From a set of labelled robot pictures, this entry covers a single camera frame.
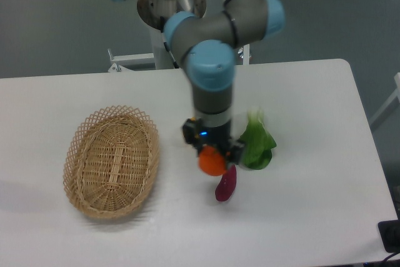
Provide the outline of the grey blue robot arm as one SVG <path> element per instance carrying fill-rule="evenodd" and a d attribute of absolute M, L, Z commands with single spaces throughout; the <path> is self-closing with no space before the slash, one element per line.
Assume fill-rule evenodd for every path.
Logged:
<path fill-rule="evenodd" d="M 225 174 L 244 152 L 244 143 L 231 137 L 234 50 L 279 32 L 285 22 L 280 0 L 223 1 L 222 12 L 206 17 L 196 15 L 195 0 L 149 0 L 146 9 L 191 84 L 194 117 L 182 133 L 211 176 Z"/>

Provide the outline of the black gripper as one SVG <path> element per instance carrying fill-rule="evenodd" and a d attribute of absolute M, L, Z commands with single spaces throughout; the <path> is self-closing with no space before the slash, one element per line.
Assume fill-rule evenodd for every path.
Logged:
<path fill-rule="evenodd" d="M 241 139 L 231 139 L 231 121 L 217 126 L 207 127 L 202 119 L 189 118 L 182 125 L 182 135 L 186 144 L 196 150 L 196 156 L 205 146 L 216 148 L 226 158 L 226 168 L 241 164 L 246 143 Z"/>

